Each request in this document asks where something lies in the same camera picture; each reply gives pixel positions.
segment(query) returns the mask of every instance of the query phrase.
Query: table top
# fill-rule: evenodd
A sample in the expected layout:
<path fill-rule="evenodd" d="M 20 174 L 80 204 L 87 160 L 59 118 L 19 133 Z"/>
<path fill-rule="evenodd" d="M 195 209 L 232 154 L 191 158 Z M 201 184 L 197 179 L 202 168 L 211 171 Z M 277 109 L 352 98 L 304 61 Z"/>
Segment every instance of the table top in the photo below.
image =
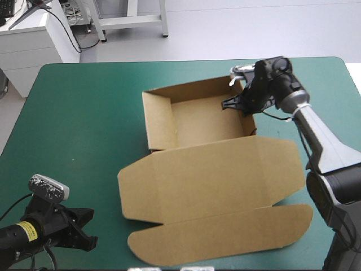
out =
<path fill-rule="evenodd" d="M 99 237 L 97 248 L 91 252 L 54 248 L 60 269 L 146 266 L 129 250 L 126 239 L 132 231 L 150 224 L 123 218 L 117 182 L 121 168 L 149 154 L 141 92 L 224 76 L 235 64 L 254 61 L 44 66 L 0 156 L 1 210 L 29 192 L 27 184 L 33 174 L 52 177 L 71 188 L 64 203 L 67 207 L 95 209 L 94 219 L 86 225 L 85 232 Z M 314 110 L 345 144 L 361 150 L 361 97 L 343 61 L 297 58 L 292 63 L 295 74 L 310 92 Z M 275 108 L 268 111 L 285 116 Z M 256 115 L 255 119 L 259 135 L 294 140 L 306 164 L 293 123 L 265 115 Z M 314 208 L 309 230 L 295 244 L 190 265 L 213 265 L 218 269 L 320 269 L 333 232 L 326 227 L 306 189 L 280 204 L 292 203 L 308 203 Z M 25 205 L 26 202 L 19 204 L 0 226 L 17 222 Z M 37 266 L 50 267 L 44 253 L 36 258 Z M 29 261 L 13 268 L 29 268 Z"/>

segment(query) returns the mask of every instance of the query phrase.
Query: white desk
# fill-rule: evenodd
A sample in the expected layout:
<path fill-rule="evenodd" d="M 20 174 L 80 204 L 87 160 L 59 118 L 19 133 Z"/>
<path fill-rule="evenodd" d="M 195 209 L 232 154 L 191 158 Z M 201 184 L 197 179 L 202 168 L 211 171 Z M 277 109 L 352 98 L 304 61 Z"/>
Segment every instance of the white desk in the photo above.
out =
<path fill-rule="evenodd" d="M 23 0 L 17 0 L 15 12 Z M 73 43 L 74 36 L 58 0 L 49 6 L 66 27 Z M 61 24 L 45 10 L 38 10 L 16 27 L 9 26 L 26 10 L 26 3 L 13 18 L 0 27 L 0 68 L 22 97 L 27 97 L 39 70 L 49 63 L 77 63 L 80 54 L 72 47 Z"/>

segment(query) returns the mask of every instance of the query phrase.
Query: cable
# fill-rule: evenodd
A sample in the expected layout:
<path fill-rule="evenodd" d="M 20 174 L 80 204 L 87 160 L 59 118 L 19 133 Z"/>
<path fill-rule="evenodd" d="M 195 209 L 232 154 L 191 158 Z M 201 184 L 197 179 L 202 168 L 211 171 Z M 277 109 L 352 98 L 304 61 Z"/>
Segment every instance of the cable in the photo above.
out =
<path fill-rule="evenodd" d="M 34 254 L 32 254 L 30 252 L 25 252 L 24 255 L 29 255 L 32 258 L 32 264 L 30 266 L 30 270 L 34 271 L 35 270 L 35 257 L 34 257 Z"/>
<path fill-rule="evenodd" d="M 50 257 L 53 270 L 54 270 L 54 271 L 57 271 L 57 270 L 58 270 L 58 264 L 56 263 L 56 258 L 55 258 L 54 253 L 52 253 L 50 247 L 49 247 L 47 244 L 44 245 L 44 250 L 46 251 L 46 253 L 47 253 L 47 254 L 49 255 L 49 257 Z"/>
<path fill-rule="evenodd" d="M 11 211 L 11 209 L 14 208 L 14 206 L 16 206 L 19 202 L 21 202 L 22 200 L 32 196 L 33 194 L 30 193 L 28 195 L 23 196 L 22 198 L 18 199 L 12 206 L 10 206 L 10 208 L 8 210 L 6 210 L 6 212 L 0 217 L 0 221 L 3 220 L 3 218 L 9 213 L 9 211 Z"/>
<path fill-rule="evenodd" d="M 277 120 L 289 120 L 290 119 L 290 117 L 277 117 L 277 116 L 268 114 L 265 111 L 260 111 L 260 113 L 263 113 L 263 114 L 267 115 L 268 117 L 272 117 L 272 118 L 277 119 Z"/>
<path fill-rule="evenodd" d="M 46 12 L 50 13 L 52 16 L 54 16 L 54 17 L 58 20 L 58 22 L 61 24 L 61 26 L 63 27 L 64 31 L 66 32 L 66 34 L 67 34 L 67 36 L 68 36 L 68 39 L 70 40 L 73 48 L 74 48 L 79 54 L 82 53 L 82 49 L 92 48 L 92 47 L 96 46 L 96 45 L 99 43 L 100 40 L 98 39 L 98 41 L 97 41 L 95 44 L 93 44 L 93 45 L 91 45 L 91 46 L 89 46 L 89 47 L 81 47 L 80 44 L 79 44 L 79 42 L 78 42 L 78 39 L 77 39 L 76 36 L 74 35 L 74 39 L 75 39 L 75 41 L 77 42 L 77 45 L 78 45 L 78 48 L 76 48 L 75 45 L 74 45 L 74 43 L 73 43 L 73 41 L 72 41 L 72 39 L 70 38 L 70 35 L 69 35 L 67 29 L 65 28 L 64 24 L 61 22 L 61 20 L 59 19 L 59 17 L 57 17 L 57 16 L 56 16 L 54 13 L 52 13 L 50 10 L 47 10 L 46 8 L 43 8 L 42 6 L 34 3 L 33 0 L 27 0 L 27 1 L 29 1 L 32 5 L 35 5 L 35 6 L 39 7 L 40 9 L 45 10 Z"/>
<path fill-rule="evenodd" d="M 19 13 L 19 11 L 23 9 L 24 3 L 25 3 L 25 0 L 23 0 L 23 2 L 21 3 L 20 8 L 19 8 L 19 9 L 18 9 L 15 13 L 14 13 L 14 15 L 13 15 L 13 16 L 15 16 L 16 14 L 18 14 L 18 13 Z"/>

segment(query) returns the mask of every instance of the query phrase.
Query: cardboard box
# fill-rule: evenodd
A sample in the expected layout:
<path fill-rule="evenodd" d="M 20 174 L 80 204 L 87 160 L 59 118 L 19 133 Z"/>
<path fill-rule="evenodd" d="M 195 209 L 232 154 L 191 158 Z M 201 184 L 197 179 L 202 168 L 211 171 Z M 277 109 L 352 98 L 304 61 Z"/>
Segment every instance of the cardboard box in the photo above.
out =
<path fill-rule="evenodd" d="M 240 92 L 228 76 L 143 92 L 150 150 L 190 147 L 256 134 L 253 116 L 222 110 L 221 101 Z"/>
<path fill-rule="evenodd" d="M 280 248 L 310 225 L 306 204 L 273 207 L 305 185 L 296 144 L 254 136 L 251 116 L 222 111 L 235 95 L 228 82 L 143 93 L 149 148 L 162 151 L 122 169 L 118 181 L 126 218 L 163 224 L 128 238 L 149 264 Z"/>

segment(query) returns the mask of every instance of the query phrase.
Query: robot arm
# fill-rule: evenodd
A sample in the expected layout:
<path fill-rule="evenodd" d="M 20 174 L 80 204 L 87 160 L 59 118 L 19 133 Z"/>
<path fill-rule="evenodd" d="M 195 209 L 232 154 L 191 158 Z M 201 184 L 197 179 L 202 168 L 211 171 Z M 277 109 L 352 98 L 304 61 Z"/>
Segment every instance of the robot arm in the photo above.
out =
<path fill-rule="evenodd" d="M 245 80 L 246 85 L 241 94 L 222 102 L 223 109 L 248 115 L 276 105 L 292 114 L 311 148 L 307 189 L 326 224 L 336 232 L 323 270 L 361 270 L 361 153 L 341 143 L 314 112 L 289 59 L 260 60 L 236 66 L 231 73 L 233 82 Z"/>
<path fill-rule="evenodd" d="M 46 176 L 35 174 L 29 189 L 33 196 L 20 222 L 0 229 L 0 271 L 29 257 L 34 262 L 35 254 L 42 250 L 51 255 L 52 246 L 85 251 L 95 248 L 98 238 L 82 230 L 93 218 L 93 209 L 61 205 L 69 197 L 69 188 Z"/>

